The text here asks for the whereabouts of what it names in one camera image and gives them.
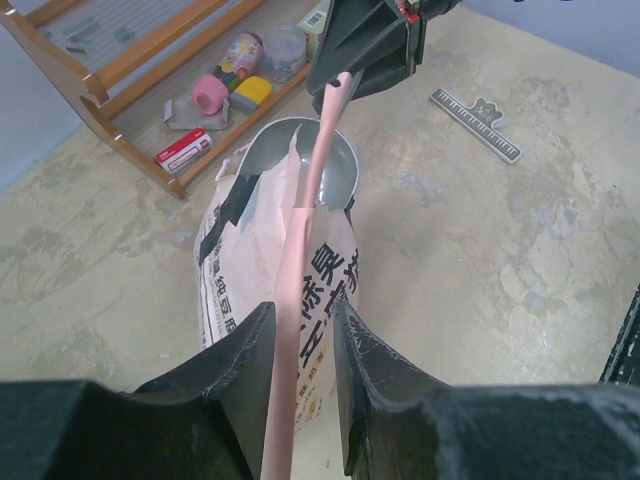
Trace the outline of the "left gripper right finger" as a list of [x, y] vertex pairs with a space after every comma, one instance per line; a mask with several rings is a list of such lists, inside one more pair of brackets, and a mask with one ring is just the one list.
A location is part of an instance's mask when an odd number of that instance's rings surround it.
[[635, 479], [633, 386], [450, 386], [333, 306], [343, 468], [353, 479]]

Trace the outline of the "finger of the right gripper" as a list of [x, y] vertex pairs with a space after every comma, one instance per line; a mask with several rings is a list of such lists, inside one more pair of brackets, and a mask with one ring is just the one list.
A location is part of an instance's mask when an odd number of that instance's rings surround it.
[[325, 101], [325, 88], [335, 86], [341, 73], [352, 75], [348, 98], [356, 100], [387, 90], [407, 78], [407, 47], [410, 45], [411, 25], [400, 20], [400, 45], [377, 58], [373, 63], [326, 63], [319, 60], [323, 40], [306, 82], [312, 107], [319, 112]]
[[392, 1], [334, 1], [319, 60], [373, 63], [400, 45], [399, 14]]

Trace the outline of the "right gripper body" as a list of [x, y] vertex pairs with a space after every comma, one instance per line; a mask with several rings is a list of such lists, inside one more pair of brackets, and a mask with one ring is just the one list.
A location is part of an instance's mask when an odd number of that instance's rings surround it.
[[423, 61], [427, 25], [458, 3], [332, 1], [319, 45], [319, 91], [343, 72], [359, 76], [357, 95], [388, 90]]

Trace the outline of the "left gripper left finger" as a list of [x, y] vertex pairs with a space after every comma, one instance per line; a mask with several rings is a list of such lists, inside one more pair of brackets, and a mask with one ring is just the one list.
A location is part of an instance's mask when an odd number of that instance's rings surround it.
[[4, 479], [257, 479], [275, 306], [132, 393], [89, 380], [1, 385]]

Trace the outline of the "silver metal scoop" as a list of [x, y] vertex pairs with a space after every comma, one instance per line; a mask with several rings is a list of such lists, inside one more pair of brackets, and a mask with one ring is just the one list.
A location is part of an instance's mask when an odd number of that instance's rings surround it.
[[[296, 149], [304, 167], [311, 164], [320, 122], [315, 118], [285, 117], [270, 122], [253, 138], [240, 162], [240, 175], [257, 175], [269, 170], [289, 152], [297, 134]], [[347, 138], [335, 131], [320, 183], [318, 199], [328, 210], [348, 212], [355, 203], [359, 162]]]

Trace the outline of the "pink cat litter bag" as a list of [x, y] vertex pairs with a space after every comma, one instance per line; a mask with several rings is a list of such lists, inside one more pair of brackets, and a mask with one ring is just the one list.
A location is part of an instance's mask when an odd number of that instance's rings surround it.
[[194, 258], [203, 343], [231, 334], [264, 301], [275, 306], [275, 349], [260, 478], [291, 475], [295, 433], [335, 386], [331, 310], [358, 295], [359, 253], [347, 212], [318, 193], [352, 76], [325, 88], [311, 164], [296, 149], [269, 170], [240, 175], [249, 144], [227, 159], [202, 219]]

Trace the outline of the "green white box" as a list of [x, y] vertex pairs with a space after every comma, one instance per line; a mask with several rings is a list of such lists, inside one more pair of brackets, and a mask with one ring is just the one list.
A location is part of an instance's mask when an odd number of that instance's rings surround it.
[[323, 38], [330, 0], [321, 0], [297, 24], [306, 38], [306, 61], [312, 63]]

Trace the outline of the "red white small box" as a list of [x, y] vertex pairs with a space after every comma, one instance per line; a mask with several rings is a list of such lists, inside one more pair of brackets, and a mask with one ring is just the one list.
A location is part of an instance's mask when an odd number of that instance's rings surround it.
[[196, 128], [154, 156], [167, 173], [177, 176], [212, 147], [212, 139], [203, 128]]

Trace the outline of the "clear round jar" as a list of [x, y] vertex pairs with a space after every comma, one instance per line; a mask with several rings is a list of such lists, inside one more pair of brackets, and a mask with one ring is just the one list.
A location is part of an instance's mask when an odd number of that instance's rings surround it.
[[271, 80], [285, 84], [306, 64], [306, 37], [297, 26], [281, 26], [269, 30], [264, 39], [265, 59]]

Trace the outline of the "grey ruler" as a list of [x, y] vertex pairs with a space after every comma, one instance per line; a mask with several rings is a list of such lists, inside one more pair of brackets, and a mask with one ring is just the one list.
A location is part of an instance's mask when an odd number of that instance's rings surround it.
[[521, 149], [499, 132], [504, 113], [494, 102], [478, 97], [471, 106], [466, 106], [442, 88], [436, 89], [430, 100], [501, 160], [509, 165], [514, 165], [520, 160]]

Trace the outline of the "grey folded clip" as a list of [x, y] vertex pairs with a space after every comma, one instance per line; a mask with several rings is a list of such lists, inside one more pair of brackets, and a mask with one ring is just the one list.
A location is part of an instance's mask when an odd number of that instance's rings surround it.
[[221, 131], [229, 126], [230, 104], [223, 101], [222, 108], [215, 114], [202, 113], [191, 100], [167, 100], [163, 106], [163, 123], [171, 130]]

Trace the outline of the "orange wooden shelf rack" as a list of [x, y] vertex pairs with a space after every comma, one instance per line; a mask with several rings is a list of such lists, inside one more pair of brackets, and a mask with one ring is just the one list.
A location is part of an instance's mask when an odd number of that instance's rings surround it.
[[3, 29], [95, 136], [178, 199], [211, 164], [298, 92], [302, 69], [249, 115], [231, 113], [213, 145], [180, 173], [155, 156], [181, 137], [163, 121], [168, 100], [198, 79], [241, 33], [296, 25], [312, 1], [45, 1], [24, 13], [1, 4]]

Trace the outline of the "black base frame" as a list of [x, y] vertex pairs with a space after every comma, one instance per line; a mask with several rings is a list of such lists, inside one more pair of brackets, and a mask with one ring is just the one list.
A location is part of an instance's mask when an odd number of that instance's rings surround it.
[[616, 341], [600, 375], [601, 383], [639, 386], [639, 288], [629, 305]]

